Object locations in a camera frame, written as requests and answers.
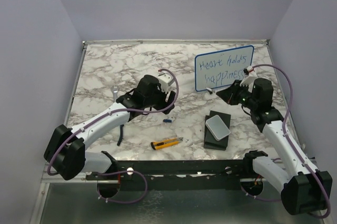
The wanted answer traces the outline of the blue whiteboard marker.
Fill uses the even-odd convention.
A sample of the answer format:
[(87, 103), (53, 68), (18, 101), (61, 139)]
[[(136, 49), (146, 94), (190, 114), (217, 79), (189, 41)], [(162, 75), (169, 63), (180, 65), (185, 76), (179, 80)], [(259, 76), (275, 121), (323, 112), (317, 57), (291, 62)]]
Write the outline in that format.
[(209, 94), (215, 94), (216, 93), (216, 91), (214, 91), (211, 88), (206, 88), (206, 90), (209, 92)]

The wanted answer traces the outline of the blue framed whiteboard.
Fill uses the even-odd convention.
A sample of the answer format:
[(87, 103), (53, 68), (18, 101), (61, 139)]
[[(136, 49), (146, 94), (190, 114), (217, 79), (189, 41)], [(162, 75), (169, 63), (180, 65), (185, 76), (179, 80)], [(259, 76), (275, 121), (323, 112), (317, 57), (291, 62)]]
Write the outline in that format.
[(244, 69), (252, 64), (252, 45), (196, 55), (194, 82), (196, 91), (221, 88), (245, 77)]

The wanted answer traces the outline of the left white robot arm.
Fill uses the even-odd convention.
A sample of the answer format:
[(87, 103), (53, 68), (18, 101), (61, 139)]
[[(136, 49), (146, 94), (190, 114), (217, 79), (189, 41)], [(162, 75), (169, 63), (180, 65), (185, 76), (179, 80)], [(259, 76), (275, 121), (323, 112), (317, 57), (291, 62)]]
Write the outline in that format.
[(44, 153), (47, 174), (60, 175), (64, 180), (71, 180), (82, 172), (113, 178), (117, 171), (116, 160), (106, 151), (94, 153), (88, 148), (112, 129), (139, 115), (169, 114), (179, 94), (169, 88), (177, 83), (171, 73), (161, 73), (157, 77), (145, 75), (136, 88), (118, 97), (100, 114), (72, 127), (56, 127)]

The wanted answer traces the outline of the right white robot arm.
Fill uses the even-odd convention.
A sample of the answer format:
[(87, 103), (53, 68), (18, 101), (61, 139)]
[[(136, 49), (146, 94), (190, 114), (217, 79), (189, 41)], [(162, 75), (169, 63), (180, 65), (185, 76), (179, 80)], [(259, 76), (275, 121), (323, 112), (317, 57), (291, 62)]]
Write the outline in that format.
[(327, 171), (318, 169), (289, 133), (285, 118), (272, 105), (271, 81), (257, 78), (249, 90), (235, 80), (216, 94), (229, 105), (241, 105), (250, 110), (251, 120), (273, 145), (284, 165), (279, 167), (263, 151), (250, 151), (243, 159), (243, 173), (247, 177), (258, 174), (265, 178), (279, 192), (289, 214), (313, 215), (325, 210), (322, 217), (327, 217), (331, 212), (332, 177)]

